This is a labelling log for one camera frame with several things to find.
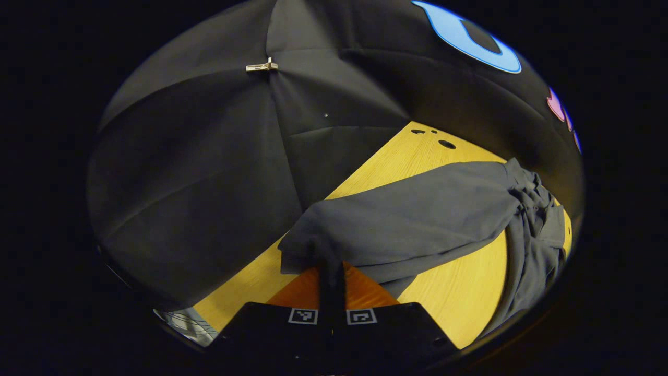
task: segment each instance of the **qr-like marker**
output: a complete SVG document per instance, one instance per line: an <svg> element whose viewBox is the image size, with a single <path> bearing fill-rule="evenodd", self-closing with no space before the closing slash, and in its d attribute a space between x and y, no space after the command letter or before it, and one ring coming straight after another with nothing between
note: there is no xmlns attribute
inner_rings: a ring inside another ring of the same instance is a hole
<svg viewBox="0 0 668 376"><path fill-rule="evenodd" d="M318 310L293 308L290 311L288 322L291 324L316 325L318 323Z"/></svg>
<svg viewBox="0 0 668 376"><path fill-rule="evenodd" d="M375 313L373 313L373 308L347 310L346 316L348 325L375 324L378 322Z"/></svg>

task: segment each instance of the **wooden table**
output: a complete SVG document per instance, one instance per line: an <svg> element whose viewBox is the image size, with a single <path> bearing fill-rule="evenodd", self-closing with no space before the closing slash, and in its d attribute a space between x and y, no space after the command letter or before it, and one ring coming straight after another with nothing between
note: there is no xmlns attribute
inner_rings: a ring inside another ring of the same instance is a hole
<svg viewBox="0 0 668 376"><path fill-rule="evenodd" d="M449 149L445 140L456 146ZM506 161L451 134L410 122L346 179L326 199L360 193L455 162ZM566 254L571 224L564 211ZM217 331L249 301L266 302L291 280L281 274L278 239L269 249L195 304L194 309ZM506 277L506 232L480 250L419 274L399 296L401 303L419 302L458 347L471 344L492 318Z"/></svg>

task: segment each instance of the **metal clip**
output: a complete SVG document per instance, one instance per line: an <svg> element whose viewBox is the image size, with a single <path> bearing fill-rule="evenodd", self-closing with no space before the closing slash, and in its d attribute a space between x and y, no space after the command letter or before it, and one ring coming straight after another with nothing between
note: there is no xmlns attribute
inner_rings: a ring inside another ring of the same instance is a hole
<svg viewBox="0 0 668 376"><path fill-rule="evenodd" d="M264 64L255 64L246 66L246 72L255 72L257 70L279 70L279 65L271 62L271 58Z"/></svg>

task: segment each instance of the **wrinkled fabric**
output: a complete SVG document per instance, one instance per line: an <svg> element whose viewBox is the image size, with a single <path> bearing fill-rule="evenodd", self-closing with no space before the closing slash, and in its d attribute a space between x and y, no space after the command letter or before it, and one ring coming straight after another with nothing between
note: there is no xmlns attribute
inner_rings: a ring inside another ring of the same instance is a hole
<svg viewBox="0 0 668 376"><path fill-rule="evenodd" d="M281 272L343 260L398 297L419 273L508 230L508 272L485 333L533 304L564 261L564 214L516 159L453 163L312 205L279 244Z"/></svg>

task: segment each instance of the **gray t-shirt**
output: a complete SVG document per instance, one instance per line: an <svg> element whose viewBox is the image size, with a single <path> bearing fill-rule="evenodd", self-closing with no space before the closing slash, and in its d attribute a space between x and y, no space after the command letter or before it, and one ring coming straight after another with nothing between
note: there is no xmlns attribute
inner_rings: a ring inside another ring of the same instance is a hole
<svg viewBox="0 0 668 376"><path fill-rule="evenodd" d="M507 229L508 273L483 335L529 308L564 261L564 215L516 159L453 163L310 206L279 244L281 272L345 260L395 297L415 278Z"/></svg>

